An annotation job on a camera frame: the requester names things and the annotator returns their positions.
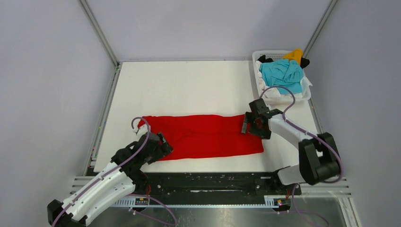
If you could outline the red t shirt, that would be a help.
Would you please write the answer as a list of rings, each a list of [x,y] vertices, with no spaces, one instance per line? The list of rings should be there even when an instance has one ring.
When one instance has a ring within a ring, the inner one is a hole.
[[[162,160],[217,158],[258,154],[262,140],[243,134],[244,115],[144,116],[137,128],[149,123],[152,133],[162,133],[173,152]]]

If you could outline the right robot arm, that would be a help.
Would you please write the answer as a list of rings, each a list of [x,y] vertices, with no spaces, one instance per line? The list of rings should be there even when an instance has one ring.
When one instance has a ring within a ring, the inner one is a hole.
[[[342,178],[343,165],[331,134],[314,134],[296,125],[283,111],[268,108],[261,98],[250,102],[249,107],[250,111],[244,116],[243,134],[269,140],[275,133],[298,150],[298,165],[273,173],[271,188],[274,193],[283,195],[295,183],[315,185],[327,183],[335,176]]]

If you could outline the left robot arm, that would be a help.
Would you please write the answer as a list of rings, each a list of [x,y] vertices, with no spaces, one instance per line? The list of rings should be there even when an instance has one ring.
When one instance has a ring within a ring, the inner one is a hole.
[[[111,161],[93,179],[70,197],[47,205],[52,227],[87,227],[122,197],[149,195],[148,177],[141,168],[173,152],[162,133],[145,133],[138,141],[117,150]]]

